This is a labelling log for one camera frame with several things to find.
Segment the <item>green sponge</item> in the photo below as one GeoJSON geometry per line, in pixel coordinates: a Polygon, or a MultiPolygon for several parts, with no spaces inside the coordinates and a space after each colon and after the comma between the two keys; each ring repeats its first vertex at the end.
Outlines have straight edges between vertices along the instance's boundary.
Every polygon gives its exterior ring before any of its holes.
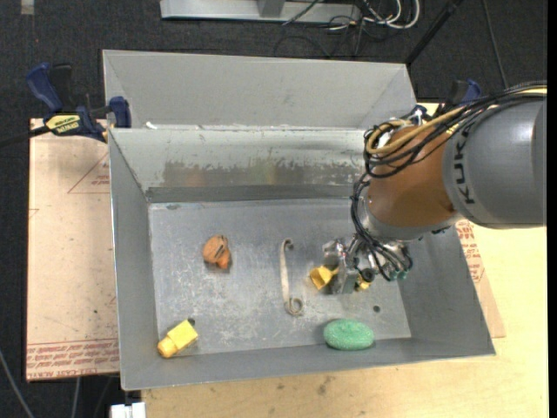
{"type": "Polygon", "coordinates": [[[373,331],[362,322],[353,319],[337,319],[329,322],[323,331],[325,342],[337,350],[363,350],[373,344],[373,331]]]}

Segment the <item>metal stand base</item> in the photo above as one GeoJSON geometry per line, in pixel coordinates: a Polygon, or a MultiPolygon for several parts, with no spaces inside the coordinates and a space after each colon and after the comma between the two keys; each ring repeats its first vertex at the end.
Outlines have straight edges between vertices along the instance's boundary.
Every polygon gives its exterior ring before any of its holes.
{"type": "MultiPolygon", "coordinates": [[[[285,2],[276,16],[263,17],[258,0],[161,0],[163,19],[220,19],[287,22],[307,8],[307,2],[285,2]]],[[[326,24],[333,17],[358,18],[359,10],[351,4],[317,3],[297,22],[326,24]]]]}

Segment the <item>blue clamp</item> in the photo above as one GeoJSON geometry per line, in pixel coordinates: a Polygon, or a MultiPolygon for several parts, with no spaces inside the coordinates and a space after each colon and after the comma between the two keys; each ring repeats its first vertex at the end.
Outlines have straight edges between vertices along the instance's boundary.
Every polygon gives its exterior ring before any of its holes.
{"type": "Polygon", "coordinates": [[[49,112],[43,118],[45,127],[57,136],[84,136],[106,142],[106,129],[99,124],[94,115],[113,112],[116,118],[116,127],[130,128],[131,114],[127,101],[116,96],[106,107],[89,111],[83,105],[73,108],[73,97],[68,92],[70,79],[70,66],[64,65],[59,69],[52,69],[50,64],[43,62],[33,68],[25,80],[33,95],[43,101],[49,112]],[[64,88],[57,91],[52,83],[52,73],[58,71],[58,84],[64,88]]]}

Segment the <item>orange object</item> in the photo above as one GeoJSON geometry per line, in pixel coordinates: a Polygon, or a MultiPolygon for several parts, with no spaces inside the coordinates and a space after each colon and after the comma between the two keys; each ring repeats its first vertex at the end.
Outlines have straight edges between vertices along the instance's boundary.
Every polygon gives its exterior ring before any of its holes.
{"type": "Polygon", "coordinates": [[[231,253],[228,239],[224,235],[213,235],[203,246],[203,260],[227,269],[230,265],[231,253]]]}

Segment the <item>gray metal tray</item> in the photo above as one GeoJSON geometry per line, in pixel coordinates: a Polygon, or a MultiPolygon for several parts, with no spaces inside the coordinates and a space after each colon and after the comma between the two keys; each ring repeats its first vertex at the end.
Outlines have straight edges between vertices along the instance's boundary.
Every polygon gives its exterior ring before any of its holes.
{"type": "Polygon", "coordinates": [[[318,292],[308,273],[330,239],[350,237],[349,195],[361,174],[363,131],[339,128],[112,130],[111,193],[124,389],[306,374],[492,354],[454,230],[410,246],[404,281],[363,293],[318,292]],[[201,256],[230,240],[228,271],[201,256]],[[291,293],[283,306],[279,248],[290,238],[291,293]],[[194,319],[198,342],[169,360],[157,343],[194,319]],[[337,318],[369,325],[375,345],[329,348],[337,318]]]}

